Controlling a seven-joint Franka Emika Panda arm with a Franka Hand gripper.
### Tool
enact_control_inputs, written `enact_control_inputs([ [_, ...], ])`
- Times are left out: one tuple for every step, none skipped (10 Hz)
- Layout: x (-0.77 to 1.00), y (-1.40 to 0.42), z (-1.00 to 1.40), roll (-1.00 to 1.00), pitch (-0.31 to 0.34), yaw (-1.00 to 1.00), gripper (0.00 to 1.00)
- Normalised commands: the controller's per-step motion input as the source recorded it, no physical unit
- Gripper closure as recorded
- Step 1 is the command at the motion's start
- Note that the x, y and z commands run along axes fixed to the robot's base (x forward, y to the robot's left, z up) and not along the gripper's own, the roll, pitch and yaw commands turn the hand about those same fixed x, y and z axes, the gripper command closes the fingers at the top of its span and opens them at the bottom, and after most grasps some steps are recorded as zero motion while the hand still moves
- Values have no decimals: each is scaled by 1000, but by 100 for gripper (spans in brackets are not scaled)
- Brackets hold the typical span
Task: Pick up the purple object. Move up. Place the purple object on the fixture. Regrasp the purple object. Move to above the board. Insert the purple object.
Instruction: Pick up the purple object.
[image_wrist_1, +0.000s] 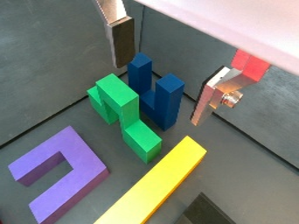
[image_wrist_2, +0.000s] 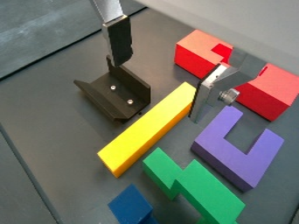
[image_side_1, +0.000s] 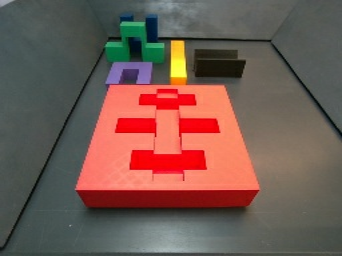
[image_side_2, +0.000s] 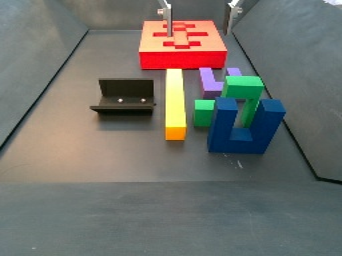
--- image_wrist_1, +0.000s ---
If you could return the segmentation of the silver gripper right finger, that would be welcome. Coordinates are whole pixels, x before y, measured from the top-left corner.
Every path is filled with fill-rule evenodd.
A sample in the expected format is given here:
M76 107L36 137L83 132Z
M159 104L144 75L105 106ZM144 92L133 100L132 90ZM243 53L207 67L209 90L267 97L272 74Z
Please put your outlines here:
M239 103L243 94L239 92L237 84L233 82L237 76L240 76L237 69L221 66L207 79L191 114L191 123L195 126L204 123L220 105L233 108Z

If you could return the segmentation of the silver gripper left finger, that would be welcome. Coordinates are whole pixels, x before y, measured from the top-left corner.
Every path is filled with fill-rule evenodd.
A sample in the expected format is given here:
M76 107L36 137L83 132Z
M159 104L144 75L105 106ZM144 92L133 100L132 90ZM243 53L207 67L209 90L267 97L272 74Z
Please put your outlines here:
M123 0L93 0L93 2L105 26L113 66L120 68L136 55L135 20L127 15Z

